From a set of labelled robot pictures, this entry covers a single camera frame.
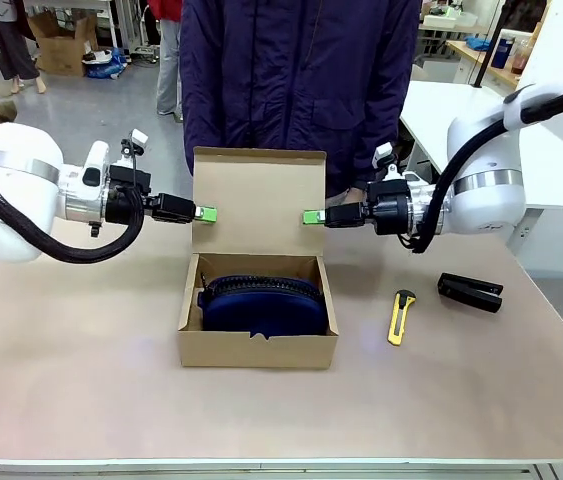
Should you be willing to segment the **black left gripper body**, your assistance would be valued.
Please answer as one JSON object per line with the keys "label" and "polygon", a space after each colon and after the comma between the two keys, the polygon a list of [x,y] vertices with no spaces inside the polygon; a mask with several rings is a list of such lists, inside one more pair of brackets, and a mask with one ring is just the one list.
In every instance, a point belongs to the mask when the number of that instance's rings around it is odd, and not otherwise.
{"label": "black left gripper body", "polygon": [[151,192],[151,174],[130,167],[112,165],[108,171],[105,221],[127,225],[132,213],[128,191],[133,190],[145,205]]}

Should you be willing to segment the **navy zippered pouch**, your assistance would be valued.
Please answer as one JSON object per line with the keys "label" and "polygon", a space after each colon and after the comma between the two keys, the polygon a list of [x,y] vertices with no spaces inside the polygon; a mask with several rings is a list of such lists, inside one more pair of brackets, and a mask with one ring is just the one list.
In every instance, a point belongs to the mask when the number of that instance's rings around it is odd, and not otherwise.
{"label": "navy zippered pouch", "polygon": [[204,331],[245,332],[269,339],[324,336],[324,294],[313,283],[287,277],[230,275],[203,282],[197,295]]}

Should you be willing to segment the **brown cardboard box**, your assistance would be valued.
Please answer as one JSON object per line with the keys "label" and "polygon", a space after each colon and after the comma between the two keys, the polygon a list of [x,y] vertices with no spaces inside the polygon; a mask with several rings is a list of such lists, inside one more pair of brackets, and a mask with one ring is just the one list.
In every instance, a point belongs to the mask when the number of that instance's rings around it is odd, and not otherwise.
{"label": "brown cardboard box", "polygon": [[[181,363],[190,367],[329,368],[338,328],[323,261],[325,229],[304,225],[325,208],[322,152],[197,147],[193,201],[215,207],[215,223],[192,225],[192,255],[178,327]],[[204,331],[197,295],[203,282],[230,275],[298,278],[324,294],[324,336],[265,338]]]}

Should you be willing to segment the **person's left forearm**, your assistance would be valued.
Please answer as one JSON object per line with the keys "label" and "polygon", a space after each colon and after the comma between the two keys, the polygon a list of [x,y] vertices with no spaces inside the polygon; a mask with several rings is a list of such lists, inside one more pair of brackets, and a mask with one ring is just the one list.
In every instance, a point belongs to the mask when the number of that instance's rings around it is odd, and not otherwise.
{"label": "person's left forearm", "polygon": [[352,186],[364,191],[375,178],[375,149],[394,142],[410,82],[413,50],[388,46],[377,52],[364,102],[364,120],[354,151]]}

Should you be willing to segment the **person's left hand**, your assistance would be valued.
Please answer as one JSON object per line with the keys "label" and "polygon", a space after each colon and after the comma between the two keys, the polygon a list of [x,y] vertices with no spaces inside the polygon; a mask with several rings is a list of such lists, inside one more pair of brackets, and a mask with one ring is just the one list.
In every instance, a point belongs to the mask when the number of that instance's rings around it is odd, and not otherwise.
{"label": "person's left hand", "polygon": [[345,192],[326,199],[326,206],[332,207],[341,204],[362,202],[365,199],[366,192],[359,188],[350,188]]}

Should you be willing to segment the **yellow utility knife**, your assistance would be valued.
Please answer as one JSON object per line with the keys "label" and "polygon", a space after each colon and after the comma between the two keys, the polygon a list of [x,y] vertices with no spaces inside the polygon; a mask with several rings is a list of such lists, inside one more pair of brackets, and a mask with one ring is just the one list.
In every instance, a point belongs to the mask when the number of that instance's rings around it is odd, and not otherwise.
{"label": "yellow utility knife", "polygon": [[400,346],[405,332],[408,309],[416,301],[414,292],[402,289],[396,292],[390,319],[387,341],[393,346]]}

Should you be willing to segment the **blue plastic bag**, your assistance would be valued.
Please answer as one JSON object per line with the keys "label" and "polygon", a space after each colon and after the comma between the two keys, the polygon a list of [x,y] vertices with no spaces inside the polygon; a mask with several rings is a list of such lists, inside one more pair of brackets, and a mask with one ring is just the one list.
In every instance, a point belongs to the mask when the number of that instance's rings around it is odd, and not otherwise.
{"label": "blue plastic bag", "polygon": [[128,62],[119,48],[91,51],[82,57],[86,76],[94,79],[117,79]]}

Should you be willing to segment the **person in navy jacket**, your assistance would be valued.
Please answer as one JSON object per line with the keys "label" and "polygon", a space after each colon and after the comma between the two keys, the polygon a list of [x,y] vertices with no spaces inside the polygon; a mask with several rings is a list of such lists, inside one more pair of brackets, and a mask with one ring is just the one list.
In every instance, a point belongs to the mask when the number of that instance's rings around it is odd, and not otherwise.
{"label": "person in navy jacket", "polygon": [[413,50],[419,0],[183,0],[184,147],[322,151],[328,198],[354,181],[377,52]]}

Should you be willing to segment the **bystander in red jacket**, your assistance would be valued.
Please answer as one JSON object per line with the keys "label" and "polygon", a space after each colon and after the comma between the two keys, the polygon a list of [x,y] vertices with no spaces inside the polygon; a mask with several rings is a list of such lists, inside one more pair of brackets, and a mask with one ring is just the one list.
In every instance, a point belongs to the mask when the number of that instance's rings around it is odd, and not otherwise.
{"label": "bystander in red jacket", "polygon": [[180,30],[182,0],[148,0],[160,27],[160,65],[157,80],[156,109],[159,115],[173,115],[183,122],[179,94]]}

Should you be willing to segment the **open cardboard carton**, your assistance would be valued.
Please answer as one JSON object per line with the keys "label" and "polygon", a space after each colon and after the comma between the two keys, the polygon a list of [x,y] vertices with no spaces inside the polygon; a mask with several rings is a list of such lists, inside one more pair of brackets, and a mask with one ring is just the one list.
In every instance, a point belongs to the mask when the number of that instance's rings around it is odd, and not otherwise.
{"label": "open cardboard carton", "polygon": [[83,77],[83,56],[98,49],[95,14],[78,19],[74,30],[59,26],[52,12],[44,11],[28,18],[28,24],[40,47],[41,68],[48,74]]}

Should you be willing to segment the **wooden workbench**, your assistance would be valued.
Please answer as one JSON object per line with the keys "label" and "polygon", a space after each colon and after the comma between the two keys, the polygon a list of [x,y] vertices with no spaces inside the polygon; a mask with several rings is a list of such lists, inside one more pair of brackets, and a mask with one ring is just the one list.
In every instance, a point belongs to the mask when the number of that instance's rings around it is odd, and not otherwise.
{"label": "wooden workbench", "polygon": [[[469,49],[463,40],[448,40],[445,44],[459,58],[454,82],[472,84],[476,80],[476,75],[481,68],[486,53]],[[514,55],[510,54],[504,69],[492,68],[489,64],[483,80],[495,79],[501,85],[516,88],[521,75],[517,76],[511,73],[513,57]]]}

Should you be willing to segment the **blue bottle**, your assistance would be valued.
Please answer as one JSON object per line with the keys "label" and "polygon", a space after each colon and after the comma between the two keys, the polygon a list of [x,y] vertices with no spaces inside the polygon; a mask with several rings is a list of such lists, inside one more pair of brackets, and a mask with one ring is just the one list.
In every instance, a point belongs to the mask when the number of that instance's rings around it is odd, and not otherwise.
{"label": "blue bottle", "polygon": [[501,35],[493,52],[491,67],[504,69],[508,61],[515,39],[509,35]]}

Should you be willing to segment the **bystander in dark trousers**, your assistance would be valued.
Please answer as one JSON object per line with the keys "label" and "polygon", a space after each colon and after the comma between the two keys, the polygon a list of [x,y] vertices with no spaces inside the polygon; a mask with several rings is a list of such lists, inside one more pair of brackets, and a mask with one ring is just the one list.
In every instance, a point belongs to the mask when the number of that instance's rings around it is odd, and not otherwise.
{"label": "bystander in dark trousers", "polygon": [[39,94],[47,91],[26,38],[34,39],[27,20],[23,0],[0,0],[0,71],[11,81],[11,93],[17,94],[25,81],[33,80]]}

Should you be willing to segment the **white plastic container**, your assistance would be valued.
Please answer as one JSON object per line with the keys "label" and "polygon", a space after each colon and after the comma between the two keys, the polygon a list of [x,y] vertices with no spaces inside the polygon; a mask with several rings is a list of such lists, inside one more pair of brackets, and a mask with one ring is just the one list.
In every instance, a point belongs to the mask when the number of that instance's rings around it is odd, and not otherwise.
{"label": "white plastic container", "polygon": [[478,17],[469,12],[462,12],[458,17],[426,15],[423,26],[430,28],[471,28],[477,24]]}

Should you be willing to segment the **amber bottle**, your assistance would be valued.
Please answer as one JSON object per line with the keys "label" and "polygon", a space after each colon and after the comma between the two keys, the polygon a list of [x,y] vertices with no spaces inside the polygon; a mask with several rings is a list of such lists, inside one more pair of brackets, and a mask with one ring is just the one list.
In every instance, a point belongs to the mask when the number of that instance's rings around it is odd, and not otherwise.
{"label": "amber bottle", "polygon": [[529,39],[521,40],[519,45],[515,50],[515,55],[513,57],[511,73],[520,76],[529,60],[532,53],[532,44]]}

